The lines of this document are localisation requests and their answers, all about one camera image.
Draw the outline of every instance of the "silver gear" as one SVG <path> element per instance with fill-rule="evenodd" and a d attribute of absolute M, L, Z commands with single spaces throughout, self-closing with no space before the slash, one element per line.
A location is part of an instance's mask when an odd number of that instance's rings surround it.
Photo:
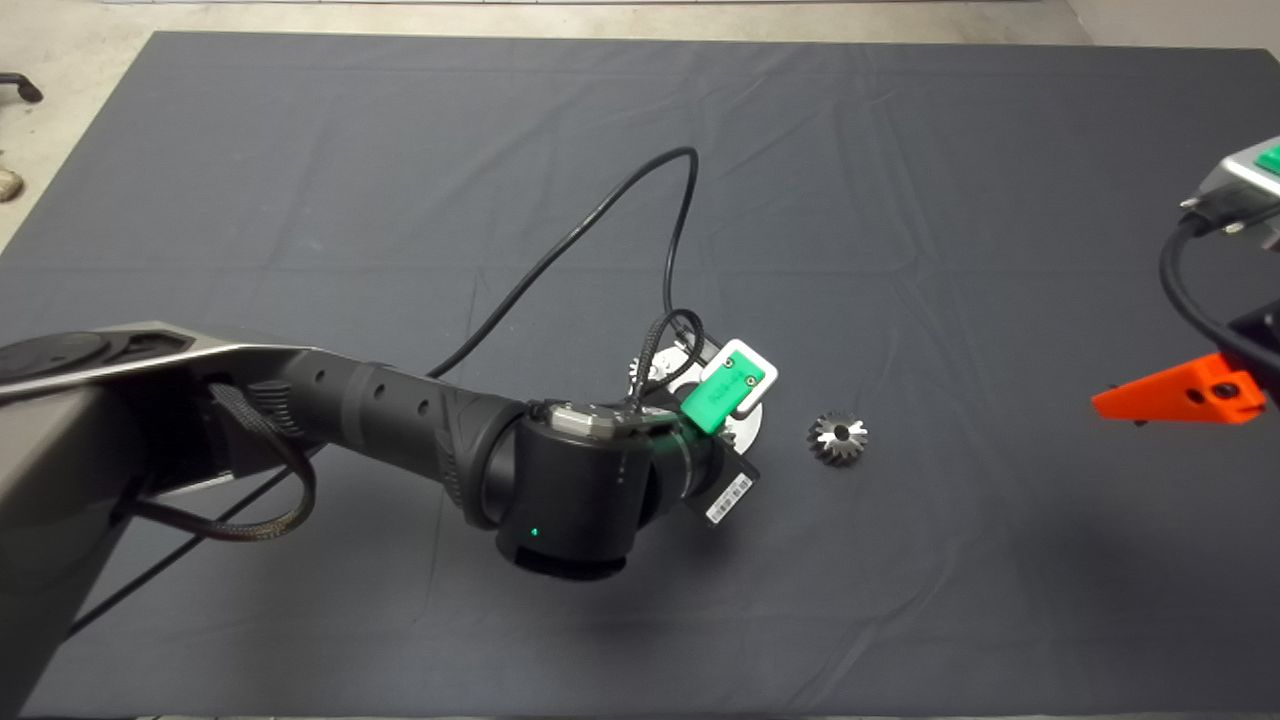
<path fill-rule="evenodd" d="M 851 465 L 867 450 L 870 434 L 861 420 L 847 413 L 819 415 L 809 427 L 809 450 L 832 466 Z"/>

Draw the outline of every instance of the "green connector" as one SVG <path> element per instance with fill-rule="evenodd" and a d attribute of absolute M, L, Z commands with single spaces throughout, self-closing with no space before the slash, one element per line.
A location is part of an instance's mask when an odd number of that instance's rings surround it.
<path fill-rule="evenodd" d="M 1271 150 L 1258 155 L 1257 163 L 1263 170 L 1280 176 L 1280 145 L 1276 145 Z"/>
<path fill-rule="evenodd" d="M 680 410 L 707 434 L 718 430 L 724 418 L 764 379 L 764 370 L 741 352 L 728 359 L 680 404 Z"/>

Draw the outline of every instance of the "black cable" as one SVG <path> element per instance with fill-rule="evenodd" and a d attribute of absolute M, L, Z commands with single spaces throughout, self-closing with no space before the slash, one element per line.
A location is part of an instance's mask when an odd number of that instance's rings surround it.
<path fill-rule="evenodd" d="M 689 206 L 694 201 L 694 188 L 698 186 L 698 150 L 694 150 L 692 147 L 676 147 L 658 155 L 644 165 L 640 165 L 634 173 L 627 176 L 626 179 L 618 183 L 617 187 L 611 190 L 609 193 L 604 196 L 604 200 L 602 200 L 595 209 L 582 218 L 577 227 L 570 231 L 568 234 L 548 250 L 547 254 L 538 260 L 538 263 L 534 263 L 534 266 L 525 273 L 525 277 L 520 278 L 516 287 L 511 288 L 511 292 L 508 292 L 507 296 L 502 299 L 502 302 L 499 302 L 498 306 L 489 313 L 489 316 L 480 323 L 480 327 L 471 333 L 471 337 L 468 337 L 456 351 L 453 351 L 453 355 L 449 355 L 443 363 L 431 368 L 431 370 L 426 373 L 426 377 L 439 378 L 457 366 L 457 364 L 466 359 L 467 355 L 471 355 L 471 351 L 484 342 L 484 338 L 489 337 L 489 333 L 498 327 L 498 323 L 500 323 L 507 313 L 515 307 L 516 302 L 520 301 L 521 296 L 525 295 L 534 282 L 547 272 L 547 268 L 549 268 L 552 263 L 564 254 L 566 250 L 572 247 L 575 242 L 586 234 L 586 231 L 591 229 L 591 227 L 609 211 L 609 208 L 612 208 L 618 200 L 622 199 L 623 195 L 626 195 L 628 190 L 631 190 L 631 186 L 644 179 L 644 177 L 649 173 L 678 158 L 689 159 L 689 176 L 685 181 L 685 195 L 680 201 L 680 211 L 676 214 L 676 227 L 672 229 L 671 241 L 667 245 L 667 264 L 663 270 L 662 279 L 663 310 L 669 313 L 672 309 L 671 277 L 676 269 L 676 251 L 680 247 L 680 236 L 685 231 L 685 219 L 689 217 Z"/>
<path fill-rule="evenodd" d="M 294 447 L 261 413 L 244 398 L 239 388 L 223 383 L 210 383 L 209 392 L 227 413 L 251 436 L 268 445 L 280 461 L 302 480 L 302 500 L 282 515 L 261 523 L 233 524 L 211 520 L 170 505 L 146 500 L 124 503 L 123 510 L 147 520 L 169 525 L 198 537 L 228 542 L 260 542 L 288 534 L 306 521 L 315 509 L 316 473 L 311 461 Z"/>
<path fill-rule="evenodd" d="M 202 518 L 200 515 L 157 502 L 129 501 L 123 503 L 122 510 L 124 512 L 188 532 L 193 537 L 178 546 L 169 555 L 160 559 L 160 561 L 143 570 L 140 575 L 125 583 L 120 589 L 111 593 L 106 600 L 99 602 L 88 612 L 84 612 L 79 619 L 72 623 L 70 629 L 67 632 L 68 639 L 90 626 L 95 620 L 150 583 L 156 575 L 184 557 L 201 542 L 206 539 L 233 542 L 273 539 L 292 532 L 311 515 L 311 510 L 315 507 L 316 480 L 311 460 L 289 443 L 279 429 L 269 419 L 262 416 L 262 414 L 259 413 L 257 409 L 248 402 L 248 400 L 244 398 L 244 395 L 239 391 L 239 388 L 223 383 L 210 383 L 209 392 L 214 396 L 218 404 L 225 409 L 227 413 L 241 424 L 241 427 L 244 428 L 246 432 L 268 443 L 276 452 L 276 455 L 279 455 L 280 461 L 284 462 L 284 468 L 268 478 L 266 482 L 242 497 L 238 502 L 236 502 L 236 505 L 228 507 L 215 519 Z M 229 521 L 242 510 L 256 502 L 257 498 L 266 495 L 268 491 L 280 484 L 280 482 L 289 475 L 297 475 L 298 479 L 302 480 L 302 500 L 296 507 L 261 523 L 233 524 Z"/>
<path fill-rule="evenodd" d="M 1280 374 L 1280 356 L 1211 318 L 1187 291 L 1181 272 L 1183 250 L 1192 240 L 1206 234 L 1210 229 L 1211 227 L 1201 218 L 1194 215 L 1183 218 L 1178 229 L 1165 241 L 1165 249 L 1160 254 L 1160 284 L 1165 288 L 1174 310 L 1219 348 L 1244 363 Z"/>
<path fill-rule="evenodd" d="M 672 325 L 676 322 L 676 318 L 689 320 L 691 328 L 689 329 L 689 333 L 692 334 L 689 357 L 685 357 L 685 361 L 678 368 L 667 373 L 664 377 L 649 379 L 649 369 L 653 366 L 654 355 L 658 354 L 658 342 L 662 340 L 662 333 L 667 329 L 667 325 Z M 631 380 L 631 392 L 627 395 L 627 400 L 631 405 L 634 407 L 639 407 L 640 398 L 643 398 L 645 393 L 667 384 L 671 378 L 678 378 L 685 374 L 686 370 L 692 368 L 694 363 L 698 363 L 698 359 L 701 356 L 703 343 L 703 320 L 696 313 L 685 307 L 676 307 L 675 310 L 663 313 L 663 315 L 654 320 L 653 325 L 649 327 L 649 332 L 645 333 L 644 346 L 640 347 L 640 355 L 636 357 L 636 373 L 635 378 Z"/>
<path fill-rule="evenodd" d="M 234 518 L 236 515 L 239 515 L 241 511 L 243 511 L 246 507 L 256 502 L 257 498 L 266 495 L 271 488 L 280 484 L 291 474 L 293 474 L 293 470 L 288 468 L 280 469 L 278 473 L 268 478 L 266 482 L 264 482 L 256 489 L 253 489 L 253 492 L 246 495 L 239 501 L 237 501 L 236 505 L 228 507 L 227 511 L 224 511 L 221 515 L 218 516 L 218 520 L 225 523 L 232 518 Z M 95 605 L 88 612 L 84 612 L 74 623 L 72 623 L 70 630 L 67 632 L 67 639 L 76 637 L 77 633 L 90 626 L 95 620 L 105 615 L 108 611 L 119 605 L 127 597 L 138 592 L 138 589 L 142 588 L 142 585 L 154 580 L 156 575 L 169 569 L 169 566 L 173 565 L 174 562 L 182 560 L 192 550 L 196 550 L 196 547 L 200 546 L 200 543 L 202 542 L 205 542 L 204 537 L 201 536 L 192 537 L 187 542 L 178 546 L 173 552 L 160 559 L 159 562 L 147 568 L 145 571 L 142 571 L 142 574 L 125 583 L 123 587 L 120 587 L 120 589 L 108 596 L 106 600 Z"/>

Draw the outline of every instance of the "barcode sticker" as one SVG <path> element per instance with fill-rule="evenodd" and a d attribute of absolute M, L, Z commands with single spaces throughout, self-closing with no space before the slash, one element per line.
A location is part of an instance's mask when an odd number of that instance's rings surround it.
<path fill-rule="evenodd" d="M 718 525 L 724 515 L 737 505 L 739 500 L 746 495 L 746 491 L 751 489 L 751 478 L 746 475 L 739 475 L 732 483 L 724 488 L 724 492 L 716 500 L 716 502 L 707 510 L 707 519 L 712 521 L 713 525 Z"/>

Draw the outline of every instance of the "wrinkled fabric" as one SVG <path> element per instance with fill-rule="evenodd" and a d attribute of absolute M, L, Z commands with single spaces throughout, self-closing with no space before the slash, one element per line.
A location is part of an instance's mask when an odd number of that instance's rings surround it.
<path fill-rule="evenodd" d="M 1277 127 L 1262 51 L 157 35 L 0 256 L 0 340 L 155 318 L 425 369 L 689 143 L 676 304 L 781 370 L 763 479 L 724 527 L 678 509 L 576 584 L 330 448 L 301 530 L 206 543 L 67 643 L 26 712 L 1277 710 L 1275 418 L 1134 428 L 1088 402 L 1212 350 L 1160 292 L 1160 242 Z M 682 174 L 452 379 L 620 397 Z M 1275 299 L 1280 259 L 1201 245 L 1219 316 Z M 851 469 L 805 447 L 829 410 L 870 428 Z M 134 523 L 93 598 L 180 539 Z"/>

